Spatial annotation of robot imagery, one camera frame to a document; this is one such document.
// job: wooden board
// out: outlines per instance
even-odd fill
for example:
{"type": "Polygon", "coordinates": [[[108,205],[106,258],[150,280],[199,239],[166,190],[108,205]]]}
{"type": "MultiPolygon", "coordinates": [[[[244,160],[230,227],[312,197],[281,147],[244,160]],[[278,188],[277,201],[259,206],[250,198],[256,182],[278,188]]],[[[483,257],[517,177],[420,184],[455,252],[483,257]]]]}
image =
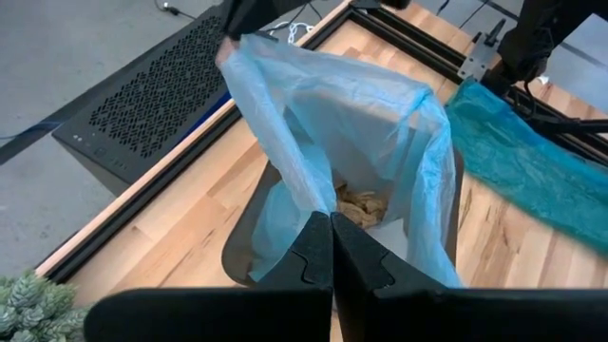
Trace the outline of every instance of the wooden board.
{"type": "MultiPolygon", "coordinates": [[[[327,23],[340,8],[319,25],[327,23]]],[[[469,36],[415,4],[397,14],[461,52],[471,49],[469,36]]],[[[443,102],[456,89],[441,75],[352,22],[339,28],[319,50],[387,67],[428,83],[443,102]]],[[[531,88],[541,100],[568,115],[604,116],[554,85],[535,83],[531,88]]],[[[221,108],[38,272],[43,274],[90,234],[232,105],[230,101],[221,108]]],[[[92,302],[134,287],[236,286],[223,272],[220,254],[266,162],[247,123],[237,122],[71,279],[80,287],[77,302],[92,302]]],[[[600,288],[608,285],[607,266],[594,252],[465,176],[457,270],[467,285],[600,288]]],[[[339,329],[332,335],[339,340],[339,329]]]]}

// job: black plastic hinge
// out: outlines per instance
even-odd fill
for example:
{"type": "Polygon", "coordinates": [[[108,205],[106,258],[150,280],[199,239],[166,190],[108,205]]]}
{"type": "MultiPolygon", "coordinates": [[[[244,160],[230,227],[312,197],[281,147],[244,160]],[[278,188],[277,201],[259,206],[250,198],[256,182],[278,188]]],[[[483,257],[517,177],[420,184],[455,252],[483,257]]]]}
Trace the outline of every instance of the black plastic hinge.
{"type": "Polygon", "coordinates": [[[358,10],[380,9],[380,1],[378,0],[352,0],[350,5],[358,10]]]}

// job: white cable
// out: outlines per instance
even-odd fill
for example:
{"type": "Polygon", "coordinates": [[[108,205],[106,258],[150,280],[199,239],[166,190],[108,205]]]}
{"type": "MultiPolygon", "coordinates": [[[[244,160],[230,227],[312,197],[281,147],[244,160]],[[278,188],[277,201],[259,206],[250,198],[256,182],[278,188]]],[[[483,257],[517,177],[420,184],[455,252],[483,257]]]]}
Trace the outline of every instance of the white cable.
{"type": "MultiPolygon", "coordinates": [[[[276,29],[283,27],[284,25],[290,24],[289,22],[282,22],[276,24],[270,31],[270,35],[273,35],[276,29]]],[[[307,32],[310,32],[314,29],[314,26],[308,25],[306,23],[291,23],[289,25],[289,37],[287,38],[287,43],[295,44],[295,35],[297,34],[298,28],[303,27],[307,32]]]]}

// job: teal plastic bag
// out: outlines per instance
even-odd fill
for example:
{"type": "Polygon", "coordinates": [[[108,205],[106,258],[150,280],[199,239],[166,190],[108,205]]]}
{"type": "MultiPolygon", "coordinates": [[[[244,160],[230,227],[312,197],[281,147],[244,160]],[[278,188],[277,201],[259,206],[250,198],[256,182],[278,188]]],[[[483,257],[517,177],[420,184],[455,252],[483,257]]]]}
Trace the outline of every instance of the teal plastic bag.
{"type": "Polygon", "coordinates": [[[282,177],[252,236],[254,280],[282,258],[312,211],[335,211],[340,179],[389,199],[373,229],[407,245],[387,248],[447,286],[461,286],[444,249],[455,184],[449,122],[427,85],[255,35],[243,36],[219,67],[282,177]]]}
{"type": "Polygon", "coordinates": [[[465,81],[446,108],[466,170],[525,212],[608,253],[608,170],[534,132],[484,86],[465,81]]]}

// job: black metal frame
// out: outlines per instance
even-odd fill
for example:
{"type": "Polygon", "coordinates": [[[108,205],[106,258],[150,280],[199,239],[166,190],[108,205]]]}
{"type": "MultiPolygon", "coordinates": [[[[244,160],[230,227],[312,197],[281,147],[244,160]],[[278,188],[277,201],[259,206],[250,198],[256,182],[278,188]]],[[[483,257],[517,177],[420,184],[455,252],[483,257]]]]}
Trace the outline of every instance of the black metal frame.
{"type": "MultiPolygon", "coordinates": [[[[395,45],[405,53],[416,58],[451,82],[459,84],[462,79],[458,76],[458,68],[464,62],[465,56],[448,47],[429,34],[421,31],[378,6],[370,6],[369,1],[353,1],[338,13],[330,23],[318,30],[304,45],[307,49],[318,48],[344,22],[351,20],[380,38],[395,45]]],[[[515,97],[520,99],[520,107],[516,113],[526,117],[522,108],[531,108],[532,101],[525,92],[513,87],[506,95],[506,100],[515,103],[515,97]]],[[[543,103],[537,104],[537,113],[548,118],[563,119],[565,115],[555,108],[543,103]]],[[[230,126],[240,118],[239,111],[234,107],[214,123],[204,135],[198,137],[184,149],[169,165],[159,172],[147,185],[140,189],[132,198],[117,209],[110,218],[100,224],[95,231],[63,260],[58,262],[47,274],[56,282],[66,282],[76,273],[105,243],[119,232],[135,215],[137,215],[153,198],[178,177],[191,162],[203,153],[230,126]]],[[[608,165],[608,142],[603,138],[588,133],[572,133],[569,135],[544,132],[541,125],[532,125],[547,139],[560,146],[575,151],[583,157],[608,165]]]]}

